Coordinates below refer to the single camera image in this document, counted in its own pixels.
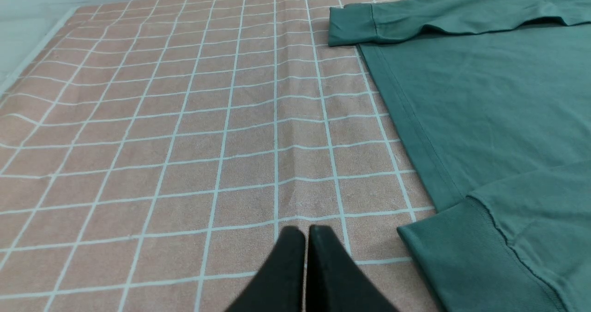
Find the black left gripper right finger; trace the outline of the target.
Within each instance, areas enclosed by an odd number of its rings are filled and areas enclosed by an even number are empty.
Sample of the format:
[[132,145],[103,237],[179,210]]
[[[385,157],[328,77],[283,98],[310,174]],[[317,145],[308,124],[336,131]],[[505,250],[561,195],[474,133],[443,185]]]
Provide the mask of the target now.
[[338,240],[329,226],[308,234],[307,312],[396,312]]

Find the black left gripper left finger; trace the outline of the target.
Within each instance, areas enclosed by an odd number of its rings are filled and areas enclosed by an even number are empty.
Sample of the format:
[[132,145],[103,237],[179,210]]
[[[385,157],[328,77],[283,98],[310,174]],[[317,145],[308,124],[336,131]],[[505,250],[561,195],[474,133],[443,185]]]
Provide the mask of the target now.
[[226,308],[228,312],[300,312],[306,238],[294,226],[279,232],[257,274]]

